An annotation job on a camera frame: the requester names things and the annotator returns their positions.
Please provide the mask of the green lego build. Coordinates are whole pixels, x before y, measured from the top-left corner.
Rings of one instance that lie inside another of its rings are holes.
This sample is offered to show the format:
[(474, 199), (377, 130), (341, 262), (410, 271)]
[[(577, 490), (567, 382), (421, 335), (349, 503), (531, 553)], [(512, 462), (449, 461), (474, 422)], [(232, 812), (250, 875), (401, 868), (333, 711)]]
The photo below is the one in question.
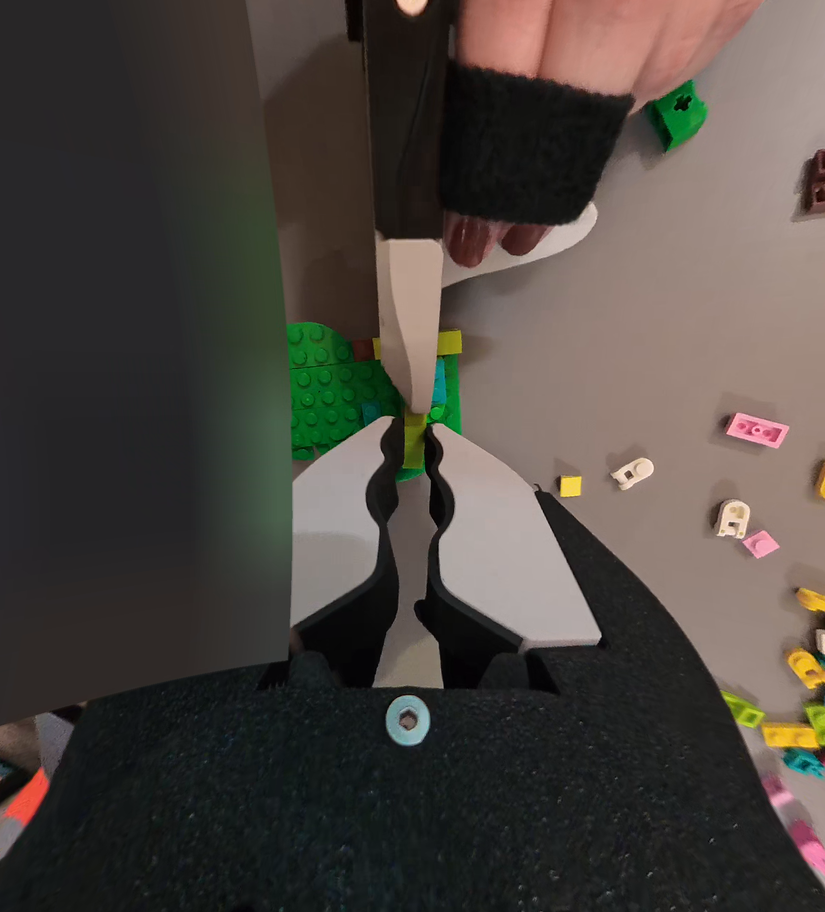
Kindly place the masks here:
[[(388, 416), (403, 420), (405, 402), (380, 362), (378, 338), (347, 341), (314, 322), (286, 327), (292, 406), (291, 439), (295, 460), (312, 460), (338, 443)], [(428, 425), (462, 432), (459, 356), (460, 330), (439, 334), (437, 365)], [(423, 474), (397, 472), (399, 482)]]

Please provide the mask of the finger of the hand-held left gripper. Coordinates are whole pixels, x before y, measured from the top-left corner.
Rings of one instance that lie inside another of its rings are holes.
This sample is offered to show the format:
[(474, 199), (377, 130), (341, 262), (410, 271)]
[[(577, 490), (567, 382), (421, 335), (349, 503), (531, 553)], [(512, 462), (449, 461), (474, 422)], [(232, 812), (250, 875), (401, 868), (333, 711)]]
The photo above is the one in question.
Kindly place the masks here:
[(408, 409), (431, 406), (443, 249), (436, 239), (375, 237), (380, 360)]

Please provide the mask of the green lego brick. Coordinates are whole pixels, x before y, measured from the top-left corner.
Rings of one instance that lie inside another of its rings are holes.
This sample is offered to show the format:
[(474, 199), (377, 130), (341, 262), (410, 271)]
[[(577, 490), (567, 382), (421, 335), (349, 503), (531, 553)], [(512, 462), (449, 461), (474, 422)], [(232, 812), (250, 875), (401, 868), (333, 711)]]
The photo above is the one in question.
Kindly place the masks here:
[(693, 79), (648, 102), (644, 111), (663, 152), (677, 149), (693, 138), (708, 118), (708, 107), (699, 97)]

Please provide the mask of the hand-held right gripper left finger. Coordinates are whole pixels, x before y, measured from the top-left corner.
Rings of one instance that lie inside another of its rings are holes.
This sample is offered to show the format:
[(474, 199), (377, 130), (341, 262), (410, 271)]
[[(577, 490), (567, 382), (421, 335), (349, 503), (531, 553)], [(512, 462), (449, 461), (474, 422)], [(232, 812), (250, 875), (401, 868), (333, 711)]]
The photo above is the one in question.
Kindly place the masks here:
[(383, 648), (398, 611), (398, 468), (399, 418), (382, 417), (293, 481), (290, 624), (306, 648)]

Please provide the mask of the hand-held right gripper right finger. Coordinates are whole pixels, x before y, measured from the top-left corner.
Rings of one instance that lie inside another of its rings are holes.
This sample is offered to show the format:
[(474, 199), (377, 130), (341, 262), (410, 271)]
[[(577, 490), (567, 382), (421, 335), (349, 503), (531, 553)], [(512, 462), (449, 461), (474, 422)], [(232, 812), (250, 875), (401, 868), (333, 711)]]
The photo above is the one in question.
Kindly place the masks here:
[(542, 493), (443, 425), (426, 441), (429, 593), (513, 650), (596, 646), (602, 634), (545, 516)]

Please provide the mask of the lime green lego plate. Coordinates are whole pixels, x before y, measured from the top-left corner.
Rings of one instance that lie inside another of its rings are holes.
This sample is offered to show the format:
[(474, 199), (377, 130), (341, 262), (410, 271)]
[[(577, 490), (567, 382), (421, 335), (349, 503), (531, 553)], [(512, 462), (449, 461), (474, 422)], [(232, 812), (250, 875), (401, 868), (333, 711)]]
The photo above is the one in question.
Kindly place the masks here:
[(428, 427), (428, 414), (404, 411), (404, 471), (418, 472), (425, 464), (425, 437)]

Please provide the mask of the white rounded lego plate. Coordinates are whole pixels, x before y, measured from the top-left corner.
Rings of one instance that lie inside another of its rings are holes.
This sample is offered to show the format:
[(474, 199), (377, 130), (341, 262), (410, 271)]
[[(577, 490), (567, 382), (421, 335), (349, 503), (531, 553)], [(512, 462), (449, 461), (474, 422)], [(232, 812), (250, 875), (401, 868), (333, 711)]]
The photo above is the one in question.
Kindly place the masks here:
[(743, 540), (748, 531), (750, 507), (740, 499), (727, 499), (720, 504), (713, 530), (717, 537)]
[(624, 492), (649, 478), (655, 471), (654, 463), (646, 457), (634, 459), (610, 473), (618, 488)]

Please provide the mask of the person's left hand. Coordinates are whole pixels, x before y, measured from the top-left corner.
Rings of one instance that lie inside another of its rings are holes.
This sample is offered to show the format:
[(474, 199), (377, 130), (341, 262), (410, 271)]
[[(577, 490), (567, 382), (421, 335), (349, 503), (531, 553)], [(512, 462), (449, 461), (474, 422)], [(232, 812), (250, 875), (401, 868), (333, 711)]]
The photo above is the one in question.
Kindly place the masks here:
[(759, 1), (461, 2), (441, 134), (444, 245), (529, 254), (592, 202), (629, 116), (697, 75)]

